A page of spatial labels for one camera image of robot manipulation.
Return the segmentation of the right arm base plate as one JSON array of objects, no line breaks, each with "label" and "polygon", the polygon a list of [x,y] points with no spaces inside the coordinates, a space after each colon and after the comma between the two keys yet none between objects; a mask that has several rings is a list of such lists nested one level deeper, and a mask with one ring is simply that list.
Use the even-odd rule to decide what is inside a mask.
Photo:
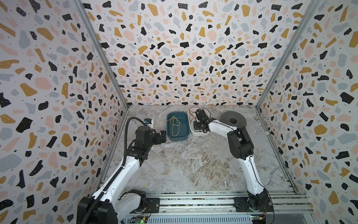
[{"label": "right arm base plate", "polygon": [[236,212],[273,212],[273,204],[271,201],[265,202],[260,208],[253,209],[249,205],[248,197],[234,197],[233,206]]}]

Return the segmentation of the left frame post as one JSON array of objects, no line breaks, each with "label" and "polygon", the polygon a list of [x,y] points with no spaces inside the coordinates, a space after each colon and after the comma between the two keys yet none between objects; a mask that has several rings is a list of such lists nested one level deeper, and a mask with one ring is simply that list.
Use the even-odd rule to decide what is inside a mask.
[{"label": "left frame post", "polygon": [[109,76],[109,79],[113,84],[113,88],[114,88],[114,90],[116,91],[116,93],[117,93],[117,95],[119,97],[120,104],[123,107],[123,109],[125,111],[127,111],[128,108],[129,108],[128,104],[125,101],[125,98],[124,98],[124,96],[122,94],[122,91],[121,91],[119,85],[118,85],[116,77],[114,76],[114,73],[113,73],[113,71],[112,71],[112,69],[110,67],[110,64],[109,64],[109,62],[107,60],[107,57],[104,54],[104,51],[103,51],[102,46],[100,44],[100,41],[98,40],[98,38],[96,36],[96,33],[95,33],[95,30],[93,29],[92,24],[90,22],[90,19],[87,16],[87,13],[85,11],[83,3],[80,0],[74,0],[73,3],[74,3],[74,6],[75,6],[78,14],[79,14],[79,17],[80,17],[81,21],[84,24],[85,29],[87,30],[88,36],[89,36],[90,40],[92,41],[93,47],[96,50],[96,52],[98,53],[98,57],[101,60],[103,66],[104,66],[104,68],[105,68],[105,70],[106,70],[106,72],[107,72],[107,74]]}]

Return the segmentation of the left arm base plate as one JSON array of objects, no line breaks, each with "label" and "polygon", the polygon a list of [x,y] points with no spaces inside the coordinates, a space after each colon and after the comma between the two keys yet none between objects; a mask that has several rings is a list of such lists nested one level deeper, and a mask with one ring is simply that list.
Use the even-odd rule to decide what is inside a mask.
[{"label": "left arm base plate", "polygon": [[140,213],[159,213],[160,198],[145,198],[141,199],[139,204]]}]

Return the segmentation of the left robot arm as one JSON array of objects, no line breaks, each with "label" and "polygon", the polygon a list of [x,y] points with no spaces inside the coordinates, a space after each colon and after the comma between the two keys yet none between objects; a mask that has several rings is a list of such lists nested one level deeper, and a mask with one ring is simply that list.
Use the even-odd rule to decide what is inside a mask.
[{"label": "left robot arm", "polygon": [[147,160],[152,146],[166,142],[166,132],[157,132],[152,119],[130,117],[125,125],[126,138],[132,120],[141,123],[135,132],[135,139],[130,144],[124,144],[123,160],[103,186],[92,196],[81,199],[77,206],[76,223],[121,224],[130,214],[134,215],[134,219],[148,219],[159,212],[159,198],[148,198],[142,190],[125,192],[124,188]]}]

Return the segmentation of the white plastic bin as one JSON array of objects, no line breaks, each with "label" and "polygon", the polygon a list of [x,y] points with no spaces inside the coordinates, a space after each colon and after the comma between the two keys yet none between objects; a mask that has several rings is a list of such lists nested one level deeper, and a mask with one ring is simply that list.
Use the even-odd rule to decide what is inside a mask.
[{"label": "white plastic bin", "polygon": [[206,136],[206,135],[208,135],[208,133],[204,133],[203,131],[194,130],[194,121],[197,120],[196,114],[195,114],[197,109],[204,109],[206,114],[211,117],[211,112],[207,108],[198,107],[196,105],[191,106],[189,108],[189,110],[187,111],[188,121],[189,121],[189,125],[190,125],[189,128],[190,128],[191,134],[193,136]]}]

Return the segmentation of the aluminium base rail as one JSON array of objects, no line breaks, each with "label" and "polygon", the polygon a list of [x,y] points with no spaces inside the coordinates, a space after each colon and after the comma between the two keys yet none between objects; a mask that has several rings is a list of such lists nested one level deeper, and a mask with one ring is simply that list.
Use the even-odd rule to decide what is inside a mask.
[{"label": "aluminium base rail", "polygon": [[234,197],[243,192],[151,192],[160,198],[159,213],[148,219],[127,216],[122,224],[316,224],[306,196],[292,192],[270,192],[273,212],[236,212]]}]

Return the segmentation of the frame post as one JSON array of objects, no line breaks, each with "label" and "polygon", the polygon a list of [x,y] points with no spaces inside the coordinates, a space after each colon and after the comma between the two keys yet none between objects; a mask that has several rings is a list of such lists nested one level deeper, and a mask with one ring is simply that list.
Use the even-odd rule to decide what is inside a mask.
[{"label": "frame post", "polygon": [[116,77],[114,76],[114,73],[113,73],[113,71],[112,71],[112,69],[110,67],[110,64],[109,64],[109,62],[107,60],[107,57],[104,54],[104,51],[103,51],[102,46],[100,44],[100,41],[98,40],[98,38],[96,36],[96,33],[95,33],[95,30],[93,29],[92,24],[90,22],[90,19],[87,16],[87,13],[85,11],[83,3],[80,0],[74,0],[73,3],[74,3],[74,6],[75,6],[78,14],[79,14],[79,17],[80,17],[81,21],[84,24],[85,29],[87,30],[88,36],[89,36],[90,40],[92,41],[93,47],[96,50],[96,52],[98,53],[98,57],[101,60],[103,66],[104,66],[104,68],[105,68],[105,70],[106,70],[106,72],[107,72],[107,74],[109,76],[109,79],[113,84],[113,88],[114,88],[114,90],[116,91],[116,93],[117,93],[117,95],[119,97],[120,104],[123,107],[123,109],[125,111],[127,111],[128,108],[129,108],[128,104],[125,101],[125,98],[124,98],[124,96],[122,94],[122,91],[121,91],[119,85],[118,85]]},{"label": "frame post", "polygon": [[258,103],[256,104],[255,108],[257,111],[259,111],[259,108],[264,104],[264,100],[266,99],[267,95],[269,94],[269,91],[271,87],[274,86],[274,82],[278,78],[281,70],[283,69],[286,61],[288,60],[289,56],[293,53],[296,44],[298,43],[302,33],[305,31],[310,19],[312,18],[313,14],[316,11],[316,8],[319,6],[319,0],[313,0],[309,3],[305,14],[303,16],[303,19],[301,20],[301,23],[298,25],[298,28],[296,32],[294,33],[292,39],[290,40],[287,49],[283,53],[281,59],[278,61],[278,64],[274,70],[273,75],[271,76],[268,84],[266,85],[263,94],[258,100]]}]

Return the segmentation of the grey cable spool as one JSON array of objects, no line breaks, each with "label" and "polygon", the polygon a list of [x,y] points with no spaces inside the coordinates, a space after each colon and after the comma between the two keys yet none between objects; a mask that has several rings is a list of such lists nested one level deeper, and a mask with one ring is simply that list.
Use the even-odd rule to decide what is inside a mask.
[{"label": "grey cable spool", "polygon": [[226,111],[220,116],[220,122],[237,128],[244,128],[247,126],[245,117],[235,111]]}]

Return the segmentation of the teal plastic bin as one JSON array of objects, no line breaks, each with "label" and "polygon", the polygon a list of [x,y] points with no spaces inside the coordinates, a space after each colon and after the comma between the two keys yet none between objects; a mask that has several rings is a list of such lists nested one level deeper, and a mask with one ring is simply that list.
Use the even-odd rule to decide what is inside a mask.
[{"label": "teal plastic bin", "polygon": [[171,112],[167,115],[167,135],[171,141],[185,141],[190,134],[188,115]]}]

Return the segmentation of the right frame post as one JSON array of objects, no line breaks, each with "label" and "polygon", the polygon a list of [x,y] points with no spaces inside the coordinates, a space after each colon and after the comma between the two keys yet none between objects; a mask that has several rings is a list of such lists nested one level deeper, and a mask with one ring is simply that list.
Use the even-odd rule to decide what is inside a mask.
[{"label": "right frame post", "polygon": [[274,70],[273,75],[271,76],[268,84],[266,85],[263,94],[258,100],[258,103],[256,104],[255,108],[257,111],[259,111],[259,108],[264,104],[264,100],[266,99],[267,95],[269,94],[269,91],[271,87],[274,86],[274,82],[278,78],[281,70],[283,69],[286,61],[288,60],[289,56],[293,53],[296,44],[298,43],[302,33],[305,31],[310,19],[312,18],[313,14],[316,11],[316,8],[319,6],[319,0],[313,0],[309,3],[305,14],[303,16],[303,19],[301,20],[301,23],[298,25],[298,28],[296,32],[294,33],[292,39],[290,40],[287,49],[283,53],[281,59],[278,61],[278,64]]}]

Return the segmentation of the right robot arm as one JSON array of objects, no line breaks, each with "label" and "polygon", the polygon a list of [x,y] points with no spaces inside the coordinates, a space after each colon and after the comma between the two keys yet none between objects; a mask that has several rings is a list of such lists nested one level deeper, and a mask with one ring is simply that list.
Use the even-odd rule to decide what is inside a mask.
[{"label": "right robot arm", "polygon": [[195,111],[194,129],[204,133],[213,132],[228,140],[230,153],[238,160],[247,183],[247,205],[253,211],[259,211],[272,201],[262,184],[254,162],[254,145],[246,130],[247,121],[235,111],[224,112],[220,119],[207,115],[204,109]]}]

